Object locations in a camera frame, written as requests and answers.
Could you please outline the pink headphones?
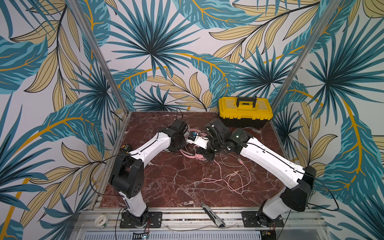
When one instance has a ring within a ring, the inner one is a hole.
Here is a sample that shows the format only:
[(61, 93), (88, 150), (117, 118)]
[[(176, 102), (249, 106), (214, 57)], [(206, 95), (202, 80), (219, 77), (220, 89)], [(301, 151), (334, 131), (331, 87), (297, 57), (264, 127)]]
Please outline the pink headphones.
[[(197, 129), (192, 129), (192, 130), (190, 130), (190, 131), (196, 131), (196, 132), (201, 132), (201, 133), (203, 133), (202, 131), (197, 130)], [(199, 153), (198, 153), (198, 148), (200, 148), (200, 147), (198, 147), (198, 146), (196, 146), (196, 145), (194, 145), (194, 144), (191, 144), (191, 145), (193, 145), (193, 149), (194, 149), (194, 151), (195, 151), (194, 154), (189, 153), (187, 150), (180, 150), (180, 153), (181, 153), (184, 157), (186, 157), (186, 158), (188, 158), (188, 159), (195, 159), (195, 160), (198, 160), (198, 161), (207, 161), (207, 159), (203, 156), (203, 154), (199, 154)]]

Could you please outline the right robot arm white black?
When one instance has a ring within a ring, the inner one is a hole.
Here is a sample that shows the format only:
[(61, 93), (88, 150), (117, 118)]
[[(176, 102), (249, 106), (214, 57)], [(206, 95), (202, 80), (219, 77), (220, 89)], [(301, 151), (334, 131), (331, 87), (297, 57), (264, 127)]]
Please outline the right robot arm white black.
[(207, 150), (214, 154), (220, 150), (247, 158), (258, 164), (285, 186), (272, 198), (263, 202), (257, 212), (257, 220), (265, 226), (287, 211), (303, 212), (314, 188), (316, 169), (297, 165), (275, 153), (244, 129), (231, 131), (220, 119), (205, 125), (210, 137)]

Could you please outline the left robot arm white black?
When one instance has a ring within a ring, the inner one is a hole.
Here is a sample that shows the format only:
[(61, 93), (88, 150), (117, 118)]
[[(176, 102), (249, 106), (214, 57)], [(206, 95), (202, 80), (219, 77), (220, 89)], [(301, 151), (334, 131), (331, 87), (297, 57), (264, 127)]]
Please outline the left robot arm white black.
[(177, 152), (184, 148), (186, 133), (187, 127), (164, 128), (141, 147), (116, 157), (109, 184), (123, 197), (132, 216), (141, 218), (148, 211), (141, 193), (145, 167), (164, 150)]

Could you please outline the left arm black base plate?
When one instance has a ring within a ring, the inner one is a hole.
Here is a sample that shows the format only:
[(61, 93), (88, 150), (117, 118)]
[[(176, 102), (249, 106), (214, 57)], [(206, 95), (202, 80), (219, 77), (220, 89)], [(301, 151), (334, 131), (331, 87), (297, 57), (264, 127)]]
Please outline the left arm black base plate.
[(162, 226), (162, 212), (147, 212), (141, 217), (135, 217), (129, 212), (122, 213), (120, 222), (121, 229), (138, 229), (150, 227), (150, 229), (159, 229)]

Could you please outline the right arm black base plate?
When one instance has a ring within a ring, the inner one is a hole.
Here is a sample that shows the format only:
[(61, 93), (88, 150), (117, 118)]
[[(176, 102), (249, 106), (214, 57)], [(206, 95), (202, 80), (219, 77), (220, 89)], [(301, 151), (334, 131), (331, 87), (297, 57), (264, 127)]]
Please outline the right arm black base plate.
[(241, 215), (245, 228), (276, 228), (284, 226), (281, 215), (276, 219), (270, 219), (261, 211), (243, 211)]

